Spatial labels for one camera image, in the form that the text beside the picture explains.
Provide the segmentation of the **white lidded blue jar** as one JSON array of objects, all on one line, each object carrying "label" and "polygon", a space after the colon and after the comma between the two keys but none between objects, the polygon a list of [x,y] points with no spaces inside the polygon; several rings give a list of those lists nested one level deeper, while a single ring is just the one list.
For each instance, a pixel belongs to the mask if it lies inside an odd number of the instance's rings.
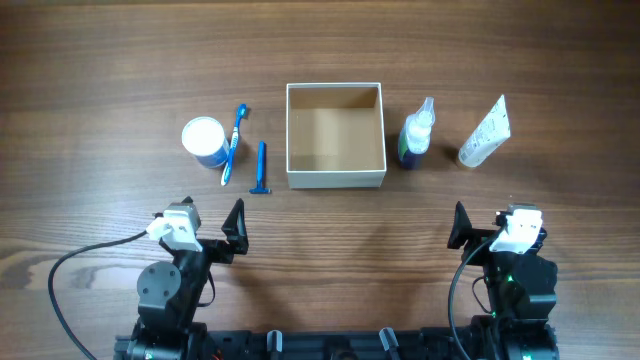
[{"label": "white lidded blue jar", "polygon": [[183,128],[181,141],[207,168],[217,168],[227,162],[230,145],[223,126],[214,118],[201,116],[189,121]]}]

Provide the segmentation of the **clear pump spray bottle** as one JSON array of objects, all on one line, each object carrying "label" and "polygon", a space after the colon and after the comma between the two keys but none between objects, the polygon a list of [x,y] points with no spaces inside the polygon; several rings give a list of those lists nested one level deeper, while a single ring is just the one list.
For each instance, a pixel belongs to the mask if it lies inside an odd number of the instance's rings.
[{"label": "clear pump spray bottle", "polygon": [[426,97],[418,111],[406,118],[398,140],[398,158],[403,168],[415,169],[419,165],[430,146],[435,120],[433,97]]}]

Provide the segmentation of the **white squeeze tube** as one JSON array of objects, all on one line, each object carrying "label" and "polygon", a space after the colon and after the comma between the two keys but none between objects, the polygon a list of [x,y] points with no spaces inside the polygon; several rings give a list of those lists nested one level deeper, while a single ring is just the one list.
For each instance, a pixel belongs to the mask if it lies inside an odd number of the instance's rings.
[{"label": "white squeeze tube", "polygon": [[505,96],[501,95],[460,148],[457,161],[464,167],[476,168],[510,137]]}]

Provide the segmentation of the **blue white toothbrush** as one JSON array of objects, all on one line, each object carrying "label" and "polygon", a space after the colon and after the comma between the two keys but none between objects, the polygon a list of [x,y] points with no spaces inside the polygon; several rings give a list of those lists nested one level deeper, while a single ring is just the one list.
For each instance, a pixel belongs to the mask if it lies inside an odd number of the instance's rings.
[{"label": "blue white toothbrush", "polygon": [[235,124],[233,127],[232,136],[231,136],[227,163],[225,165],[225,168],[223,170],[222,177],[221,177],[222,186],[226,186],[231,179],[234,157],[238,147],[238,143],[240,141],[240,124],[241,124],[241,121],[246,117],[247,112],[248,112],[248,107],[246,104],[240,104],[236,110],[236,119],[235,119]]}]

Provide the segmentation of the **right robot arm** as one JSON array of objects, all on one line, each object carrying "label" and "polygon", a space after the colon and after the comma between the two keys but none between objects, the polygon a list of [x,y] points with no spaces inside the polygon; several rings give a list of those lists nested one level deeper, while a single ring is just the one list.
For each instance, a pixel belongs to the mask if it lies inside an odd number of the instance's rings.
[{"label": "right robot arm", "polygon": [[[447,297],[447,317],[459,359],[557,359],[549,315],[557,303],[558,267],[538,255],[547,237],[542,211],[510,204],[495,215],[495,230],[475,228],[462,203],[454,210],[447,243],[462,249]],[[454,302],[465,268],[479,266],[489,306],[469,326],[455,323]]]}]

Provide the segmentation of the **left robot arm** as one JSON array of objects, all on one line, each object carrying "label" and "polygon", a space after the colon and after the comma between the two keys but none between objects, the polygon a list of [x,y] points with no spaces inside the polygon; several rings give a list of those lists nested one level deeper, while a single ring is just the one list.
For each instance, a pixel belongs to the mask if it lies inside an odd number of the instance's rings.
[{"label": "left robot arm", "polygon": [[189,197],[154,215],[146,228],[172,260],[147,266],[137,280],[138,320],[132,334],[119,338],[116,359],[173,360],[221,359],[220,346],[207,325],[194,320],[196,310],[211,303],[201,300],[207,284],[213,285],[211,266],[230,264],[245,255],[249,241],[244,201],[235,202],[221,226],[223,240],[199,239],[201,219]]}]

